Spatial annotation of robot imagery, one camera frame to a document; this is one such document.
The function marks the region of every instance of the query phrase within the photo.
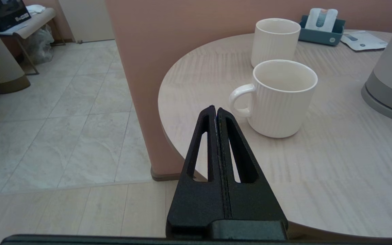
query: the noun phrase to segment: white cloth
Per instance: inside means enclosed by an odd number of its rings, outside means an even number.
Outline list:
[[[30,13],[30,15],[40,14],[43,11],[45,11],[45,9],[46,9],[46,7],[39,5],[39,4],[27,6],[27,10]]]

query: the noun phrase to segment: door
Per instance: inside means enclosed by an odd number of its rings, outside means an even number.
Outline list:
[[[76,42],[114,39],[104,0],[59,0]]]

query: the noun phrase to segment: white mug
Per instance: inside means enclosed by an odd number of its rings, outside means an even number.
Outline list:
[[[285,19],[265,19],[255,26],[252,66],[268,60],[293,60],[301,27]]]
[[[254,68],[252,84],[236,88],[229,96],[230,110],[247,117],[258,133],[285,138],[298,132],[317,85],[317,74],[299,62],[270,60]],[[249,107],[235,108],[241,95],[252,94]]]

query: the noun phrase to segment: black box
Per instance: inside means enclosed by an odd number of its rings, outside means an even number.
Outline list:
[[[0,0],[0,31],[31,19],[22,0]]]

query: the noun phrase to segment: wooden tabletop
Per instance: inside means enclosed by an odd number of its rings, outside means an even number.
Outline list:
[[[372,32],[389,41],[392,34]],[[230,110],[229,94],[252,80],[253,34],[203,45],[165,76],[159,114],[166,136],[185,157],[199,112]],[[275,139],[237,117],[287,219],[325,231],[392,238],[392,119],[361,97],[382,51],[355,52],[299,42],[295,61],[312,68],[318,84],[299,132]],[[245,107],[249,97],[237,101]],[[206,139],[196,170],[207,175]]]

